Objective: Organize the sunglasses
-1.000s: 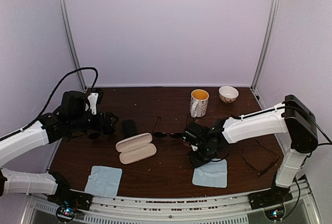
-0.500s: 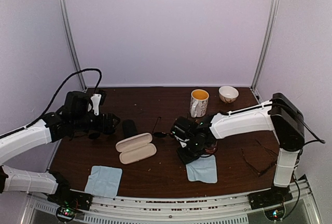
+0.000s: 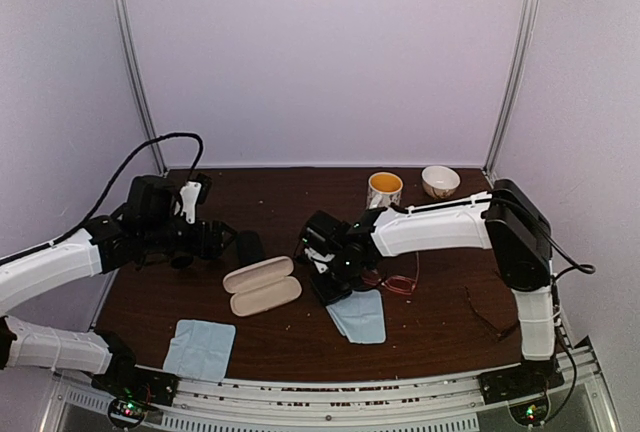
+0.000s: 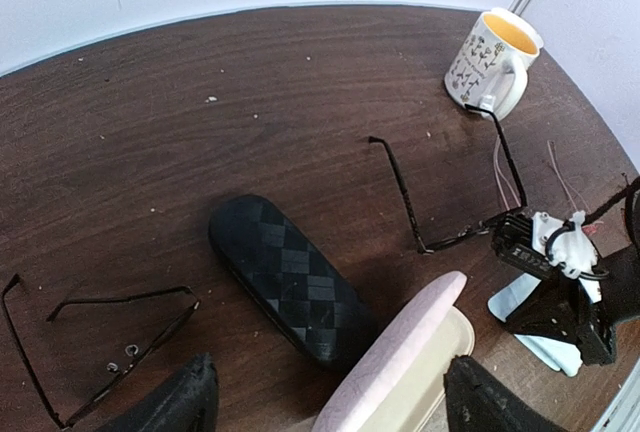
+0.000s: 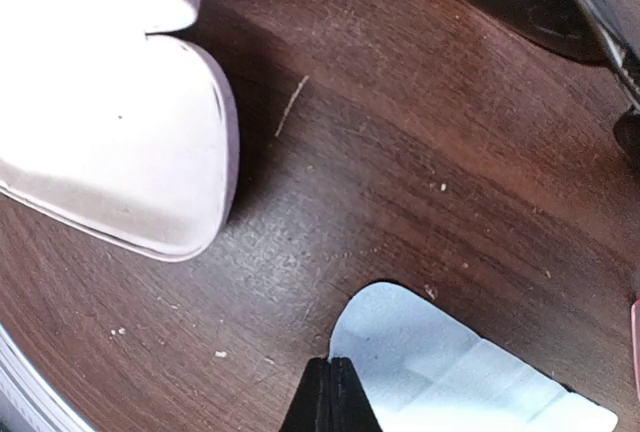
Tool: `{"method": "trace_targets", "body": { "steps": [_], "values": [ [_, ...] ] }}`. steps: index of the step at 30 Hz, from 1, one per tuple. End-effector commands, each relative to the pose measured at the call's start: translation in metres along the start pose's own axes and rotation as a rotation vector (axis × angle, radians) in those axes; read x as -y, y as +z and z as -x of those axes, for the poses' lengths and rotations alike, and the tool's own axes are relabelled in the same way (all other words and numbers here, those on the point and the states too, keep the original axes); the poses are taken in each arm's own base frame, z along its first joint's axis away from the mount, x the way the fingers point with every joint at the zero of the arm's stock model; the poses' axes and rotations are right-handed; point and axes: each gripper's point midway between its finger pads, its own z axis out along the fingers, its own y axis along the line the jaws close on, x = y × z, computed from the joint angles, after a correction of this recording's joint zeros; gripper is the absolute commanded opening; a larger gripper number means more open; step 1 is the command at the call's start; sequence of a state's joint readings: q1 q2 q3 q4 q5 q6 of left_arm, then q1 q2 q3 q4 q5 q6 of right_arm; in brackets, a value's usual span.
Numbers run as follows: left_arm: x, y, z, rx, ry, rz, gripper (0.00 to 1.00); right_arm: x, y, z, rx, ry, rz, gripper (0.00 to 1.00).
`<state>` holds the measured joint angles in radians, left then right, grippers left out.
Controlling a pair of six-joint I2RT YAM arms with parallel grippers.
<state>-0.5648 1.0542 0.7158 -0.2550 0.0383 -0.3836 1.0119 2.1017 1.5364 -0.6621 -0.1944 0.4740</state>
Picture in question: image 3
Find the black glasses case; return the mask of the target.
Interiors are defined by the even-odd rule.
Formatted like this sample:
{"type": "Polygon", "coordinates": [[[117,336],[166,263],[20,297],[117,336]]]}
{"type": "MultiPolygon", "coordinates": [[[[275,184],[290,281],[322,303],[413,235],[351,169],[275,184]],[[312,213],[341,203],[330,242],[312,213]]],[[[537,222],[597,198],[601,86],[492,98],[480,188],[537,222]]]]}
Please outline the black glasses case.
{"type": "Polygon", "coordinates": [[[253,230],[244,230],[236,238],[236,251],[239,265],[246,267],[266,259],[259,234],[253,230]]]}

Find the pink glasses case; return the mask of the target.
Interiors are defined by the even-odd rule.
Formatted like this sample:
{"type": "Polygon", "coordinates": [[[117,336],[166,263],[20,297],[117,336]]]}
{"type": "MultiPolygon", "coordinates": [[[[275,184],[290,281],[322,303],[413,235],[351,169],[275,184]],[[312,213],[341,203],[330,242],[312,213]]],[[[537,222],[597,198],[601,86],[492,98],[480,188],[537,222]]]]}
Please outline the pink glasses case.
{"type": "Polygon", "coordinates": [[[279,256],[228,273],[222,285],[231,295],[231,312],[238,317],[249,317],[298,299],[302,286],[292,276],[293,271],[293,260],[279,256]]]}

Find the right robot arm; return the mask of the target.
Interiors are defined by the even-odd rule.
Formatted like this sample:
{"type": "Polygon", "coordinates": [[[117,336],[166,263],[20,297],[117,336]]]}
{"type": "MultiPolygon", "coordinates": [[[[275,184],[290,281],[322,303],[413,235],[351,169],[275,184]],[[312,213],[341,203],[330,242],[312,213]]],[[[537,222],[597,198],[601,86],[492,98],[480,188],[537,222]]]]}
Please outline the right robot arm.
{"type": "Polygon", "coordinates": [[[492,255],[517,308],[521,363],[513,371],[513,385],[530,394],[554,373],[559,305],[551,227],[513,181],[500,180],[490,191],[439,204],[376,206],[353,223],[317,211],[302,227],[299,244],[302,259],[315,268],[311,284],[324,305],[367,288],[413,293],[415,277],[381,272],[386,259],[423,253],[463,259],[492,255]]]}

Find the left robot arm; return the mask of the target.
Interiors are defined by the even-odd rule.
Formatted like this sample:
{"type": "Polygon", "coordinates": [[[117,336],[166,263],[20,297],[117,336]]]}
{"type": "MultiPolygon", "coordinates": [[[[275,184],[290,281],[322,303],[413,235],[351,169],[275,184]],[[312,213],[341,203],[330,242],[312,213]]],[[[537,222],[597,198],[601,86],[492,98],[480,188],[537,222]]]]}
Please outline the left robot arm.
{"type": "Polygon", "coordinates": [[[41,244],[1,261],[1,366],[77,370],[104,375],[123,396],[144,385],[131,349],[114,333],[78,333],[38,326],[10,310],[76,280],[141,266],[160,255],[175,269],[194,259],[214,260],[236,231],[221,221],[198,218],[211,182],[203,174],[177,187],[144,175],[133,179],[126,201],[110,215],[92,216],[67,238],[41,244]]]}

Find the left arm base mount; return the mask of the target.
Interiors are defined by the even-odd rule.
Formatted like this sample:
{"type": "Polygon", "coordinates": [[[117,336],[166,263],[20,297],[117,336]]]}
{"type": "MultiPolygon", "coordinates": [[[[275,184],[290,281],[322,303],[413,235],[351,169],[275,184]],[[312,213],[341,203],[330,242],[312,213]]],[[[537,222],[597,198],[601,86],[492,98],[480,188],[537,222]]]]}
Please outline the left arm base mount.
{"type": "Polygon", "coordinates": [[[113,399],[106,415],[119,430],[138,427],[159,406],[171,406],[179,377],[164,371],[141,368],[131,354],[112,357],[103,374],[90,374],[91,386],[109,393],[113,399]]]}

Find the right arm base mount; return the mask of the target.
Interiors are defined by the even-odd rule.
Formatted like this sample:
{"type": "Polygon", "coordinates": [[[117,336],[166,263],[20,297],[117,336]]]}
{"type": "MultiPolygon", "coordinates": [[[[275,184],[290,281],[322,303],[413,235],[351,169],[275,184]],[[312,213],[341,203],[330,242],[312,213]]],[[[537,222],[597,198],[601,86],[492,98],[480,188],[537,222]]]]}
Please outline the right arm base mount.
{"type": "Polygon", "coordinates": [[[551,417],[551,389],[565,383],[558,360],[522,360],[515,366],[483,372],[478,377],[486,405],[505,402],[511,418],[521,426],[544,425],[551,417]]]}

